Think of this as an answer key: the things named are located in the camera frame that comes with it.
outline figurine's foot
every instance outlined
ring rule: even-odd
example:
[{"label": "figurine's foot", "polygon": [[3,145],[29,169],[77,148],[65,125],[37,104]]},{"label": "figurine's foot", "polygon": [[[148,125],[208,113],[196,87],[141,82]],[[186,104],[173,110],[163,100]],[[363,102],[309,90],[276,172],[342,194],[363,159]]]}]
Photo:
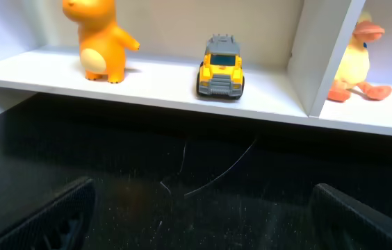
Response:
[{"label": "figurine's foot", "polygon": [[366,95],[376,101],[381,101],[384,100],[386,97],[388,97],[392,93],[392,87],[389,86],[378,86],[378,87],[371,87],[366,92]]},{"label": "figurine's foot", "polygon": [[350,98],[350,92],[338,87],[332,87],[329,90],[327,98],[332,101],[344,102]]},{"label": "figurine's foot", "polygon": [[94,74],[92,72],[87,71],[86,72],[86,78],[90,81],[96,81],[102,77],[101,74]]},{"label": "figurine's foot", "polygon": [[124,74],[110,74],[108,75],[108,82],[112,84],[121,83],[124,80]]}]

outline truck windshield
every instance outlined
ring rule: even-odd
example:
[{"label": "truck windshield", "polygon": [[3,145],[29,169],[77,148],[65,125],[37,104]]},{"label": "truck windshield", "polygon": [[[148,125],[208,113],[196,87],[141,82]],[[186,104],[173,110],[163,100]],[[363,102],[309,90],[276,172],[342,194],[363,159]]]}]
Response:
[{"label": "truck windshield", "polygon": [[211,55],[211,65],[234,66],[236,62],[235,56]]}]

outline gray truck roof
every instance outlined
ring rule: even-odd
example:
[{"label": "gray truck roof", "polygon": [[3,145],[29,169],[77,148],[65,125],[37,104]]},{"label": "gray truck roof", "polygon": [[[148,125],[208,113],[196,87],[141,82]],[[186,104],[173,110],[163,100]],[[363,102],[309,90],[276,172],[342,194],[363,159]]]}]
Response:
[{"label": "gray truck roof", "polygon": [[213,35],[207,42],[205,54],[239,55],[239,44],[232,35]]}]

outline figurine's head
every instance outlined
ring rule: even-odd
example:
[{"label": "figurine's head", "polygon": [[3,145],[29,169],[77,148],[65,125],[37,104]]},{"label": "figurine's head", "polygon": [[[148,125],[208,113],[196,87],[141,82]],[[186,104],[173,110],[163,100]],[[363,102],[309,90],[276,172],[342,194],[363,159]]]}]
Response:
[{"label": "figurine's head", "polygon": [[373,42],[384,34],[384,28],[372,23],[372,17],[367,12],[362,12],[355,26],[353,35],[360,42]]},{"label": "figurine's head", "polygon": [[63,0],[63,13],[73,22],[109,22],[115,18],[115,0]]}]

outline plush duck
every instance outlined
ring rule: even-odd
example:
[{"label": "plush duck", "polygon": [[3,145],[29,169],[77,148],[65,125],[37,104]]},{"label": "plush duck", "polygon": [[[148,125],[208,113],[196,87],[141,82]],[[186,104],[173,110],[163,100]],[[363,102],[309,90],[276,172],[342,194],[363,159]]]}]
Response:
[{"label": "plush duck", "polygon": [[355,86],[372,100],[383,100],[391,94],[392,88],[389,86],[373,87],[366,82],[370,67],[366,43],[380,39],[383,34],[384,29],[372,23],[369,13],[363,12],[341,59],[334,83],[327,96],[329,100],[341,102],[348,100],[351,95],[349,90]]},{"label": "plush duck", "polygon": [[116,21],[115,0],[63,0],[65,15],[79,24],[80,61],[86,78],[108,82],[124,80],[125,51],[139,50],[139,43]]}]

